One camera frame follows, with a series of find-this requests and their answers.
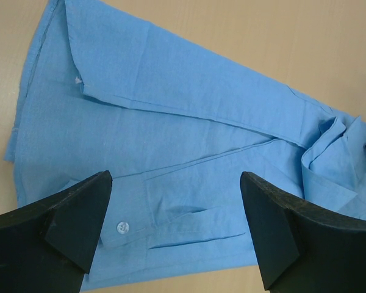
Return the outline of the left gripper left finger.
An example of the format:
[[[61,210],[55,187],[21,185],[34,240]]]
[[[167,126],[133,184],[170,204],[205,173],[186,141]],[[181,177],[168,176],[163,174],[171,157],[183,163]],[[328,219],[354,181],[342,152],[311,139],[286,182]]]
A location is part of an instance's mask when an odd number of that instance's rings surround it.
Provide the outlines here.
[[[0,292],[79,292],[112,191],[104,171],[0,215]]]

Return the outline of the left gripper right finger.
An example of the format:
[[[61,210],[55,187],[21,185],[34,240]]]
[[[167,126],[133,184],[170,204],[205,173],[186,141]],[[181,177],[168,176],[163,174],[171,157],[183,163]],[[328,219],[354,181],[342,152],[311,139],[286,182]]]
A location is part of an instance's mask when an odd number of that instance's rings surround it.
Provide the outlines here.
[[[240,190],[264,289],[366,292],[366,220],[317,206],[251,172]]]

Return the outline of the blue long sleeve shirt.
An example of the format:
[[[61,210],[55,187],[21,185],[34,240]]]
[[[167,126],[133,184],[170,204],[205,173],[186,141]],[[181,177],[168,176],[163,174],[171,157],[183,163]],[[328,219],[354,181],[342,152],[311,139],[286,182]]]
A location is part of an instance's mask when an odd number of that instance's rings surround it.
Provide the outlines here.
[[[239,180],[366,220],[366,123],[101,1],[49,1],[5,160],[18,204],[100,171],[82,290],[256,263]]]

